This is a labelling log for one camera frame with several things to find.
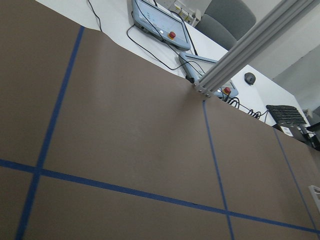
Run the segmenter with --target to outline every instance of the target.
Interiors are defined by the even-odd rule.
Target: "chair seat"
[[[235,37],[221,23],[207,14],[203,15],[195,28],[226,50],[231,49],[237,43]]]

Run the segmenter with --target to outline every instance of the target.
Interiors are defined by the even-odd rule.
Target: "white desk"
[[[37,0],[37,2],[51,8],[86,28],[99,30],[98,20],[93,14],[87,0]],[[186,73],[182,67],[174,71],[169,70],[162,65],[162,63],[150,56],[149,53],[145,52],[128,39],[126,31],[133,25],[131,17],[132,0],[90,0],[90,2],[96,14],[101,19],[103,32],[113,41],[123,48],[154,63],[155,65],[158,65],[166,71],[183,78],[185,77]],[[188,24],[187,28],[199,56],[219,60],[224,54],[226,54],[227,50],[199,31]],[[136,27],[131,29],[129,35],[170,67],[175,68],[180,65],[178,56],[165,43],[145,34]],[[256,82],[254,85],[250,86],[245,83],[244,75],[247,72],[251,72],[256,76]],[[232,82],[239,91],[238,98],[240,99],[240,103],[250,109],[253,109],[255,112],[265,112],[267,110],[265,107],[266,105],[290,105],[296,107],[304,117],[301,107],[292,94],[249,65],[238,72],[232,78]],[[242,107],[240,107],[240,110],[247,112],[247,110]],[[266,123],[272,126],[275,124],[275,121],[270,115],[268,115]]]

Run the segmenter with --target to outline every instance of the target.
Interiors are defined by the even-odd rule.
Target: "red button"
[[[176,34],[173,31],[171,31],[169,33],[169,38],[174,39],[175,37],[176,37]]]
[[[228,95],[228,94],[231,93],[231,89],[230,89],[229,87],[225,87],[225,88],[223,89],[223,92]]]

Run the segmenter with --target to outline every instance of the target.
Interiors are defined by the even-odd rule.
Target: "blue tape line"
[[[307,203],[306,203],[306,201],[305,201],[305,198],[304,198],[304,196],[303,196],[303,194],[302,194],[302,192],[301,192],[301,189],[300,189],[300,187],[299,187],[299,184],[298,184],[298,181],[297,181],[296,176],[295,176],[295,174],[294,174],[294,171],[292,170],[292,167],[291,167],[291,165],[290,165],[290,163],[289,163],[289,160],[288,160],[287,154],[286,154],[286,152],[285,152],[285,149],[284,149],[284,147],[283,147],[283,145],[282,145],[282,143],[281,143],[281,141],[280,141],[280,139],[279,139],[279,136],[278,136],[278,134],[277,134],[277,131],[276,131],[274,128],[272,128],[272,129],[273,129],[273,132],[274,132],[274,134],[275,134],[275,137],[276,137],[276,139],[277,139],[277,141],[278,141],[278,143],[279,143],[279,145],[280,145],[282,154],[283,154],[284,159],[285,159],[285,161],[286,161],[286,163],[287,163],[287,165],[288,165],[288,168],[289,168],[289,170],[290,170],[290,172],[291,172],[292,178],[293,178],[293,180],[294,180],[294,183],[295,183],[295,185],[296,185],[296,188],[298,189],[298,192],[299,192],[300,197],[301,197],[301,199],[302,199],[302,201],[303,201],[303,204],[304,204],[304,206],[305,206],[305,209],[306,209],[306,211],[307,211],[307,213],[308,213],[308,215],[309,215],[309,218],[310,218],[310,220],[311,220],[311,222],[312,222],[312,225],[313,225],[314,229],[317,231],[316,224],[315,224],[314,219],[313,219],[313,217],[312,217],[312,215],[311,215],[311,213],[310,213],[310,211],[309,211],[309,208],[308,208],[308,205],[307,205]]]
[[[34,166],[28,166],[28,165],[15,163],[12,161],[7,161],[7,160],[0,160],[0,166],[5,167],[5,168],[10,168],[10,169],[16,169],[16,170],[20,170],[20,171],[25,171],[25,172],[35,172],[37,169]],[[79,176],[73,176],[73,175],[60,173],[60,172],[56,172],[56,171],[41,169],[40,171],[38,171],[38,173],[40,173],[41,176],[46,176],[49,178],[59,179],[59,180],[73,182],[73,183],[77,183],[77,184],[83,184],[83,185],[87,185],[87,186],[91,186],[91,187],[95,187],[95,188],[106,189],[106,190],[115,191],[115,192],[124,193],[124,194],[130,194],[130,195],[139,196],[142,198],[149,198],[149,199],[153,199],[153,200],[157,200],[157,201],[161,201],[161,202],[172,203],[172,204],[176,204],[176,205],[181,205],[181,206],[185,206],[185,207],[189,207],[189,208],[199,209],[199,210],[218,213],[218,214],[224,214],[224,215],[229,214],[232,217],[237,217],[237,218],[241,218],[241,219],[248,219],[248,220],[252,220],[252,221],[256,221],[256,222],[261,222],[261,223],[277,225],[277,226],[281,226],[281,227],[285,227],[285,228],[297,229],[297,230],[301,230],[301,231],[305,231],[305,232],[320,234],[319,230],[315,230],[315,229],[311,229],[311,228],[307,228],[307,227],[303,227],[303,226],[297,226],[297,225],[288,224],[288,223],[284,223],[284,222],[280,222],[280,221],[274,221],[274,220],[269,220],[269,219],[265,219],[265,218],[261,218],[261,217],[250,216],[250,215],[237,213],[237,212],[233,212],[233,211],[227,212],[224,209],[220,209],[220,208],[216,208],[216,207],[195,204],[195,203],[188,202],[188,201],[183,201],[183,200],[179,200],[179,199],[175,199],[175,198],[171,198],[171,197],[166,197],[166,196],[162,196],[162,195],[158,195],[158,194],[154,194],[154,193],[139,191],[139,190],[135,190],[135,189],[127,188],[127,187],[117,186],[117,185],[113,185],[113,184],[109,184],[109,183],[105,183],[105,182],[91,180],[91,179],[87,179],[87,178],[83,178],[83,177],[79,177]]]
[[[161,202],[181,205],[181,206],[185,206],[185,207],[189,207],[189,208],[193,208],[193,209],[200,209],[200,210],[209,211],[209,212],[218,213],[218,214],[226,214],[226,211],[223,209],[219,209],[219,208],[215,208],[215,207],[211,207],[211,206],[205,206],[205,205],[201,205],[201,204],[195,204],[195,203],[192,203],[189,201],[183,201],[183,200],[179,200],[179,199],[175,199],[175,198],[171,198],[171,197],[167,197],[167,196],[162,196],[162,195],[158,195],[158,194],[154,194],[154,193],[135,190],[132,188],[113,185],[113,184],[109,184],[109,183],[105,183],[105,182],[101,182],[101,181],[91,180],[91,179],[87,179],[87,178],[83,178],[83,177],[79,177],[79,176],[73,176],[73,175],[60,173],[60,172],[56,172],[56,171],[42,169],[41,175],[46,176],[46,177],[50,177],[50,178],[68,181],[68,182],[92,186],[92,187],[96,187],[96,188],[100,188],[100,189],[107,189],[107,190],[111,190],[111,191],[115,191],[115,192],[119,192],[119,193],[130,194],[130,195],[139,196],[139,197],[143,197],[143,198],[147,198],[147,199],[153,199],[153,200],[157,200],[157,201],[161,201]]]
[[[228,223],[228,227],[229,227],[229,231],[230,231],[230,236],[231,236],[231,239],[234,240],[235,239],[234,231],[232,229],[230,216],[228,214],[228,212],[229,212],[228,204],[227,204],[224,187],[223,187],[222,180],[221,180],[221,175],[220,175],[220,170],[219,170],[219,166],[218,166],[217,156],[216,156],[216,152],[215,152],[215,148],[214,148],[214,142],[213,142],[213,139],[212,139],[212,136],[211,136],[211,130],[210,130],[210,126],[209,126],[207,109],[206,109],[206,101],[202,102],[202,108],[203,108],[203,114],[204,114],[204,119],[205,119],[205,126],[206,126],[206,130],[207,130],[208,137],[209,137],[211,153],[212,153],[214,166],[215,166],[215,170],[216,170],[216,175],[217,175],[217,178],[218,178],[219,187],[220,187],[220,191],[221,191],[221,195],[222,195],[223,205],[224,205],[224,209],[227,211],[226,219],[227,219],[227,223]]]
[[[28,166],[28,165],[16,163],[13,161],[7,161],[7,160],[3,160],[3,159],[0,159],[0,166],[5,167],[5,168],[9,168],[9,169],[24,171],[24,172],[28,172],[28,173],[32,173],[32,174],[35,172],[35,168],[33,166]]]
[[[45,160],[46,160],[46,156],[47,156],[47,152],[48,152],[49,145],[51,142],[51,138],[52,138],[52,135],[53,135],[53,132],[54,132],[54,129],[56,126],[56,122],[57,122],[57,119],[59,116],[62,101],[63,101],[65,93],[66,93],[66,89],[67,89],[68,82],[69,82],[69,79],[71,76],[71,72],[72,72],[73,66],[75,64],[76,56],[78,53],[78,49],[80,46],[80,42],[81,42],[81,38],[82,38],[84,30],[85,30],[85,28],[83,26],[81,26],[79,29],[79,32],[77,34],[74,46],[73,46],[70,60],[69,60],[67,69],[65,71],[64,78],[63,78],[63,81],[61,84],[61,88],[60,88],[57,100],[55,102],[55,106],[54,106],[54,109],[53,109],[53,112],[51,115],[49,126],[47,128],[45,138],[44,138],[44,141],[43,141],[43,144],[41,147],[41,151],[40,151],[38,161],[36,164],[36,169],[35,169],[34,175],[32,177],[32,181],[31,181],[28,193],[27,193],[26,201],[24,203],[22,215],[20,218],[20,222],[19,222],[19,226],[18,226],[18,229],[16,232],[16,236],[15,236],[16,240],[21,240],[25,234],[25,231],[26,231],[29,216],[30,216],[30,213],[32,210],[37,187],[38,187],[39,180],[40,180],[40,171],[43,168]]]

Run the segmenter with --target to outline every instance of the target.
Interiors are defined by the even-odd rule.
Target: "chair backrest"
[[[241,0],[212,0],[204,12],[239,40],[256,23],[256,17]]]

